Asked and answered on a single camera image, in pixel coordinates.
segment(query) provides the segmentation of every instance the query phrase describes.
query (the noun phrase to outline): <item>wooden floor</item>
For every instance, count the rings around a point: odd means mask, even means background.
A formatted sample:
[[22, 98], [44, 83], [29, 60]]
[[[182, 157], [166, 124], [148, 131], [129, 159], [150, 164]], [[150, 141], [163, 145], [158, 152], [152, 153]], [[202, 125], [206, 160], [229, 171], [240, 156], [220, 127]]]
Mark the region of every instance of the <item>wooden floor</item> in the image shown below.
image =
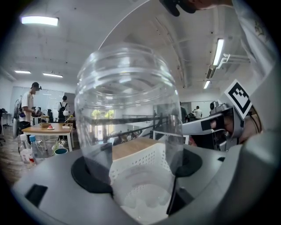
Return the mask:
[[[18, 153], [18, 141], [13, 139], [12, 127], [4, 126], [4, 138], [6, 142], [1, 141], [3, 146], [0, 146], [0, 168], [3, 176], [6, 178], [8, 185], [13, 185], [22, 175], [28, 172], [28, 169], [23, 164]], [[45, 136], [46, 146], [48, 151], [45, 151], [46, 156], [52, 154], [52, 146], [56, 143], [58, 136]], [[74, 145], [76, 149], [80, 149], [77, 132], [73, 131]], [[36, 141], [42, 140], [42, 136], [36, 136]]]

